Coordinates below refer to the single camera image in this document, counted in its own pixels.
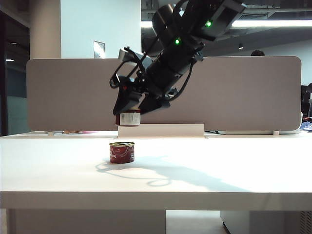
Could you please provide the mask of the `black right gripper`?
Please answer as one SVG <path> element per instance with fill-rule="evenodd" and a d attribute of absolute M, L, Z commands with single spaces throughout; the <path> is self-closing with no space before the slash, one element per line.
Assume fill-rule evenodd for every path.
<path fill-rule="evenodd" d="M 118 96 L 113 114 L 119 115 L 135 105 L 139 105 L 142 115 L 159 108 L 170 107 L 170 100 L 177 97 L 177 89 L 161 90 L 145 76 L 128 78 L 118 76 Z"/>

